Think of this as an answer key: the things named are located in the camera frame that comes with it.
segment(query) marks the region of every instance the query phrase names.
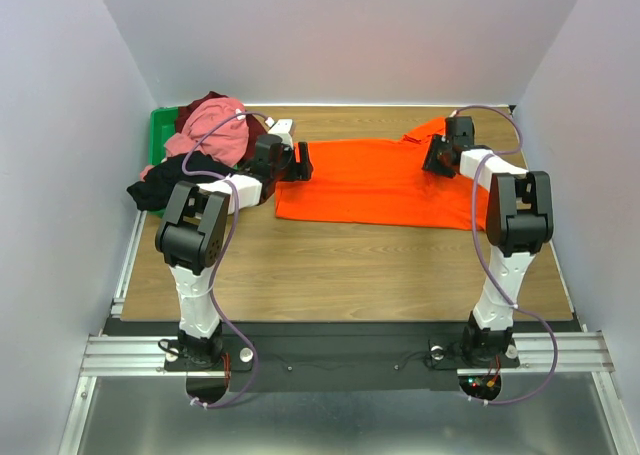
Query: white wall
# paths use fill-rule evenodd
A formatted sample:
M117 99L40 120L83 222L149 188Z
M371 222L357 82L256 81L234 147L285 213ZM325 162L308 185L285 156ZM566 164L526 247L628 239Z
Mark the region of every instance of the white wall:
M515 103L575 0L105 0L151 92Z
M101 0L0 0L0 452L57 453L155 103Z
M516 109L552 176L555 243L578 315L602 329L640 434L640 4L579 0Z

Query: wooden table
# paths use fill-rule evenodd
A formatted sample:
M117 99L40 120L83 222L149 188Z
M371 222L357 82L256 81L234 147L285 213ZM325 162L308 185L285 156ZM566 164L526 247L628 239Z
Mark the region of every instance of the wooden table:
M262 110L274 118L293 118L296 139L313 141L398 139L452 109ZM508 122L487 111L469 114L478 143L496 150L515 145ZM519 155L507 159L524 166ZM153 215L146 217L123 320L180 317L173 278L154 247L159 222ZM484 248L488 258L487 243ZM215 293L225 313L236 320L466 320L483 281L468 231L281 220L275 218L272 198L240 212ZM551 320L572 317L549 245L529 268L519 302Z

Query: gray floor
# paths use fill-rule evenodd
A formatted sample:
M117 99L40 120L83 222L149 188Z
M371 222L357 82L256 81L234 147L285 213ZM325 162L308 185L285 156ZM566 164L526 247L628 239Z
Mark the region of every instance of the gray floor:
M505 377L501 398L534 375ZM80 453L615 454L591 376L557 375L540 397L483 408L451 392L249 395L239 407L190 407L184 380L99 381Z

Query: orange towel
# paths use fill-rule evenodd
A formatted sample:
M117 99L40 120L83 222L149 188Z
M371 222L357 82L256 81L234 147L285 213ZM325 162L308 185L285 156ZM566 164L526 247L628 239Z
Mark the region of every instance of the orange towel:
M471 180L422 170L431 138L444 134L436 118L401 140L309 143L313 176L276 187L276 216L318 222L357 222L471 229ZM484 229L487 191L478 189L478 227Z

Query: maroon cloth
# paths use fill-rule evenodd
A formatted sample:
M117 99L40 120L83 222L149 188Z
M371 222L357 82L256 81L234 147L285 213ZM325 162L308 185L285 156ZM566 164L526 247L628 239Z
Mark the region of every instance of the maroon cloth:
M187 123L187 119L191 116L195 109L198 108L204 101L211 100L212 98L227 98L227 96L220 95L216 92L209 92L201 99L194 100L186 107L178 107L178 118L176 118L175 121L176 132L182 132L185 123ZM258 136L262 135L263 133L267 133L262 124L253 115L247 116L247 126L249 127L249 141L247 142L247 150L240 159L240 163L246 162L251 157L253 157L253 154L256 152L256 140L258 139Z

